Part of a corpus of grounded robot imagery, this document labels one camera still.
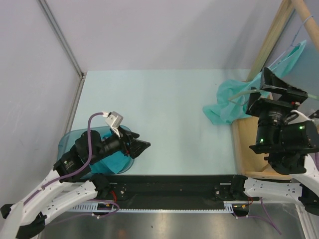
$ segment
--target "transparent blue container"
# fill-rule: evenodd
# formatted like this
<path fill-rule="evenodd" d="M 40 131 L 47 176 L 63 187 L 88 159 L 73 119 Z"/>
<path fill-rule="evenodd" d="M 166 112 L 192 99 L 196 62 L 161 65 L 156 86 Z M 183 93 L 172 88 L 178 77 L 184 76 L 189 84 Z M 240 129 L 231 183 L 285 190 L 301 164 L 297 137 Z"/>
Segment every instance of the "transparent blue container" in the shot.
<path fill-rule="evenodd" d="M 131 131 L 129 128 L 121 125 L 123 129 Z M 97 132 L 100 133 L 101 138 L 108 138 L 112 135 L 111 129 L 108 126 L 103 126 L 103 127 L 96 127 L 96 128 L 91 128 L 91 130 L 96 130 Z M 68 152 L 71 147 L 74 145 L 75 140 L 77 140 L 82 133 L 87 131 L 87 129 L 79 129 L 79 130 L 74 130 L 66 135 L 64 135 L 58 145 L 58 157 L 57 160 L 59 160 L 62 155 L 66 152 Z M 121 165 L 121 170 L 117 172 L 113 172 L 110 169 L 110 163 L 111 162 L 118 162 Z M 99 162 L 95 163 L 94 165 L 90 165 L 91 167 L 91 173 L 87 174 L 83 178 L 89 178 L 92 176 L 92 174 L 96 173 L 103 173 L 105 175 L 113 175 L 113 174 L 120 174 L 124 173 L 127 170 L 130 169 L 130 167 L 133 165 L 134 160 L 129 157 L 129 156 L 124 156 L 121 152 L 116 152 L 112 154 L 111 156 L 104 158 L 100 160 Z"/>

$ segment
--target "gray floor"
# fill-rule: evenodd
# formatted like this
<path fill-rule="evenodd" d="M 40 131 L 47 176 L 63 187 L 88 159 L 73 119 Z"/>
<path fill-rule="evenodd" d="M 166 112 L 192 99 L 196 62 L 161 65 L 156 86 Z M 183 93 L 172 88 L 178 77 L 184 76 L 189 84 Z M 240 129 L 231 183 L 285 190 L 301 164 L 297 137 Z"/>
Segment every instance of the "gray floor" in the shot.
<path fill-rule="evenodd" d="M 97 220 L 84 216 L 48 225 L 41 239 L 304 239 L 294 205 L 266 205 L 282 231 L 256 219 L 236 220 L 230 214 L 118 213 Z M 251 215 L 265 217 L 260 205 Z M 57 221 L 73 216 L 65 213 Z"/>

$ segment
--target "white cable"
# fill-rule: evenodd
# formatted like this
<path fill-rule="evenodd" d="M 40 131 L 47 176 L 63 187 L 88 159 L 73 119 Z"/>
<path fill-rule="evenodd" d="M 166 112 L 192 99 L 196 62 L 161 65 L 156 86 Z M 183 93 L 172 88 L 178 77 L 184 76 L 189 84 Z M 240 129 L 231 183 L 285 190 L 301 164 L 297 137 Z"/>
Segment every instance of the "white cable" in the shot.
<path fill-rule="evenodd" d="M 309 117 L 307 117 L 305 114 L 301 113 L 300 111 L 292 110 L 292 112 L 299 114 L 299 116 L 305 118 L 306 120 L 311 120 Z"/>

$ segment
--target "wooden crate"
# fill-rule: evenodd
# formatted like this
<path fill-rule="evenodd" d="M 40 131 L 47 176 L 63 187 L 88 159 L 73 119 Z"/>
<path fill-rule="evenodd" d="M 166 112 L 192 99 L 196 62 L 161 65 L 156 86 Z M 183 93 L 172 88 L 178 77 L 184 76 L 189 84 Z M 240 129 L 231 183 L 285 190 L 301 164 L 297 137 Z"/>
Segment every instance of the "wooden crate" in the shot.
<path fill-rule="evenodd" d="M 291 177 L 276 173 L 265 154 L 255 154 L 249 148 L 254 145 L 257 135 L 257 117 L 238 119 L 232 124 L 237 170 L 239 174 L 252 178 L 290 180 Z"/>

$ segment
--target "wall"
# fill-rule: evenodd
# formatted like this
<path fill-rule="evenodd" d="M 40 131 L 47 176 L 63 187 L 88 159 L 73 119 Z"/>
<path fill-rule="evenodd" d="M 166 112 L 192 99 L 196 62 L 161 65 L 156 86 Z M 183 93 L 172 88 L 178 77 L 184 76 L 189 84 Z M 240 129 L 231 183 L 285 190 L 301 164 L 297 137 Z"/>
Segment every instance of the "wall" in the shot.
<path fill-rule="evenodd" d="M 307 0 L 305 2 L 308 8 L 310 9 L 312 15 L 314 16 L 315 21 L 319 23 L 318 1 Z M 292 19 L 290 20 L 285 31 L 283 32 L 268 62 L 273 62 L 277 57 L 281 55 L 281 53 L 284 50 L 286 50 L 286 48 L 290 45 L 292 39 L 294 38 L 295 34 L 297 33 L 301 24 L 302 24 L 301 19 L 299 18 L 298 14 L 295 13 L 292 16 Z M 311 42 L 311 39 L 308 36 L 306 29 L 302 27 L 302 29 L 300 30 L 295 40 L 295 44 L 305 39 L 307 40 L 307 45 L 304 49 L 304 52 L 300 56 L 297 64 L 295 65 L 293 70 L 290 72 L 290 74 L 283 79 L 294 86 L 300 87 L 306 90 L 307 92 L 318 96 L 319 95 L 319 84 L 318 84 L 319 53 L 317 52 L 315 46 Z M 319 102 L 312 99 L 307 99 L 300 107 L 300 110 L 307 114 L 311 113 L 311 110 L 318 110 L 318 109 L 319 109 Z"/>
<path fill-rule="evenodd" d="M 79 78 L 35 0 L 0 5 L 2 206 L 23 198 L 52 167 Z"/>
<path fill-rule="evenodd" d="M 250 69 L 280 0 L 48 0 L 81 68 Z"/>

